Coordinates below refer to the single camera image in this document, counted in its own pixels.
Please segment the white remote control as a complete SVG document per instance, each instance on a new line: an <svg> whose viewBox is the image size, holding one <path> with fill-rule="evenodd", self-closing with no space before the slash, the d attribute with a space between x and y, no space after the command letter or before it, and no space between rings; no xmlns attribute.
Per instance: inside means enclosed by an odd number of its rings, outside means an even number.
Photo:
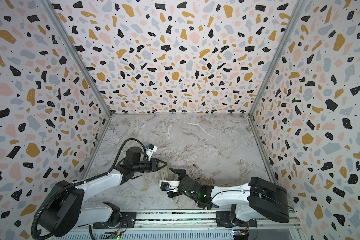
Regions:
<svg viewBox="0 0 360 240"><path fill-rule="evenodd" d="M166 166L159 170L160 180L169 180L169 168Z"/></svg>

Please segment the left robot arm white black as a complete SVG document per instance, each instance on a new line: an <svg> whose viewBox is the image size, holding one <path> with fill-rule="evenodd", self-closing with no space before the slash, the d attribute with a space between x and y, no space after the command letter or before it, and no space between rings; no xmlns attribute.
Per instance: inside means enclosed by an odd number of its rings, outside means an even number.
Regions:
<svg viewBox="0 0 360 240"><path fill-rule="evenodd" d="M125 157L110 170L82 181L58 182L35 213L31 235L35 240L62 237L76 227L102 224L107 228L121 225L121 210L110 202L92 206L87 201L108 189L135 179L135 174L152 173L167 162L152 158L154 145L131 147Z"/></svg>

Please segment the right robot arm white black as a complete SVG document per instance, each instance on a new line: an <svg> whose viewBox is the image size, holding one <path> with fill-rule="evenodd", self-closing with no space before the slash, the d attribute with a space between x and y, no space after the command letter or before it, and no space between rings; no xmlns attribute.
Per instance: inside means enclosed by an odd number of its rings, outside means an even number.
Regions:
<svg viewBox="0 0 360 240"><path fill-rule="evenodd" d="M178 176L176 181L162 180L160 189L169 198L186 196L204 210L229 208L226 216L217 213L221 227L242 227L252 219L266 218L277 223L288 223L289 210L285 188L258 177L249 183L234 187L201 185L187 175L186 170L171 170Z"/></svg>

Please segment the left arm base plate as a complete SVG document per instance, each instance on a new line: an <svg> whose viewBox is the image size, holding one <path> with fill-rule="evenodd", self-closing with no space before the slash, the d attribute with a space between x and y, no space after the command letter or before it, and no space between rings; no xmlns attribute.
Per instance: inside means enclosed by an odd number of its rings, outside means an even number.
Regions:
<svg viewBox="0 0 360 240"><path fill-rule="evenodd" d="M105 222L92 225L94 229L133 229L136 223L137 212L121 212L120 208L110 202L103 202L112 209L111 216Z"/></svg>

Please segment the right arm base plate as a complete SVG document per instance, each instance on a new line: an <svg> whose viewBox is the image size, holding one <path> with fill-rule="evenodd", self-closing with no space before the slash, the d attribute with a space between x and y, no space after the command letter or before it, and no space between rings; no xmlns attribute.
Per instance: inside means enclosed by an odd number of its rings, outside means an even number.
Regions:
<svg viewBox="0 0 360 240"><path fill-rule="evenodd" d="M231 205L230 211L217 211L216 223L219 228L234 228L234 227L255 227L255 219L251 219L248 222L239 220L236 217L237 205Z"/></svg>

